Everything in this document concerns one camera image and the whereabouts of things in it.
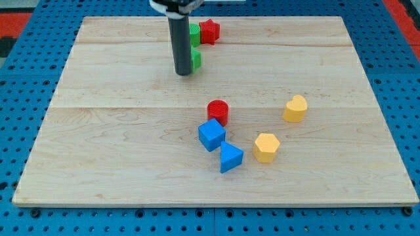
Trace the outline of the robot arm end black white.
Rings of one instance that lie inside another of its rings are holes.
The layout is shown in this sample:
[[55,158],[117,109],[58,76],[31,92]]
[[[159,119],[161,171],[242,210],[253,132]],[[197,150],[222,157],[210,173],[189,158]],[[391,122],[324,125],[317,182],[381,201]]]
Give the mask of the robot arm end black white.
[[204,0],[149,0],[150,6],[170,19],[179,20],[189,16],[204,3]]

